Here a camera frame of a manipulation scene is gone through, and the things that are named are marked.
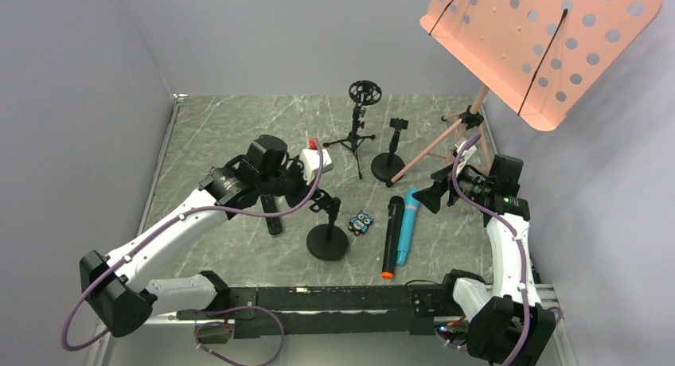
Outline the blue toy microphone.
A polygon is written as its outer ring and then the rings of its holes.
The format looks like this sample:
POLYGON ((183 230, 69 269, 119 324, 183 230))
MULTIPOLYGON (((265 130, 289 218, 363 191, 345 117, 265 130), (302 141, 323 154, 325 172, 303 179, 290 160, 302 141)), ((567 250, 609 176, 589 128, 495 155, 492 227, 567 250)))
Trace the blue toy microphone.
POLYGON ((417 188, 410 188, 404 198, 404 214, 396 256, 397 266, 403 266, 406 263, 410 251, 416 215, 420 205, 420 202, 414 198, 417 191, 417 188))

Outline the black round-base mic stand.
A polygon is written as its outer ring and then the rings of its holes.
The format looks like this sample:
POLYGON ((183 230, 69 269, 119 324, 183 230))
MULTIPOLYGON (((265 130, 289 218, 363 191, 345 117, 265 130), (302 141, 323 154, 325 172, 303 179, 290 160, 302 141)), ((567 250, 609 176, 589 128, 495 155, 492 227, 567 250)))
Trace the black round-base mic stand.
POLYGON ((327 224, 319 224, 312 228, 306 238, 309 252, 322 261, 338 261, 342 259, 349 247, 346 234, 335 226, 341 207, 341 200, 332 197, 323 189, 314 192, 311 197, 314 202, 310 207, 312 212, 326 211, 327 224))

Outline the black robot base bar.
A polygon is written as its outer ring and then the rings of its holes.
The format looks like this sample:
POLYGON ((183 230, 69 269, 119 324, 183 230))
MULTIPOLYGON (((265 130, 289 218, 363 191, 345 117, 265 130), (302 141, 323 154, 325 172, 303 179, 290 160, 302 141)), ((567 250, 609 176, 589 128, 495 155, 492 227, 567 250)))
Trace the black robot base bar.
POLYGON ((432 335, 462 311, 442 286, 233 287, 227 314, 236 339, 276 334, 408 333, 432 335))

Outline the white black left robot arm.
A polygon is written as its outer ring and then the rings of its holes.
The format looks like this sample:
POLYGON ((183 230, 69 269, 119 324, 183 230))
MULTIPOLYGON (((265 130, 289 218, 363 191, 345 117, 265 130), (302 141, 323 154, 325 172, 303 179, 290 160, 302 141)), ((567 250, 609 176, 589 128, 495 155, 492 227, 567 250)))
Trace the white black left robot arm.
POLYGON ((286 197, 289 212, 317 191, 333 168, 326 150, 310 147, 290 157, 272 135, 255 139, 246 154, 212 168, 188 197, 154 226, 106 255, 80 260, 84 298, 113 337, 133 333, 148 318, 180 310, 217 313, 232 305, 231 290, 214 271, 159 279, 159 271, 204 234, 237 215, 254 216, 261 196, 286 197))

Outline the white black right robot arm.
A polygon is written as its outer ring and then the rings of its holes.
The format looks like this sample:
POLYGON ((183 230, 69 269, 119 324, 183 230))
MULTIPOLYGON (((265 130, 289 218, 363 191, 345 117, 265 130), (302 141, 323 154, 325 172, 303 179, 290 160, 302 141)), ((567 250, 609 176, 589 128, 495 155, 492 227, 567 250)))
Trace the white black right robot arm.
POLYGON ((493 259, 492 285, 471 272, 452 270, 441 287, 442 301, 468 321, 464 349, 474 358, 502 365, 534 365, 556 326, 556 315, 542 306, 536 290, 528 235, 530 211, 518 197, 522 160, 496 155, 487 174, 472 165, 449 165, 432 174, 433 185, 413 193, 414 200, 437 213, 443 196, 452 206, 465 197, 483 214, 493 259))

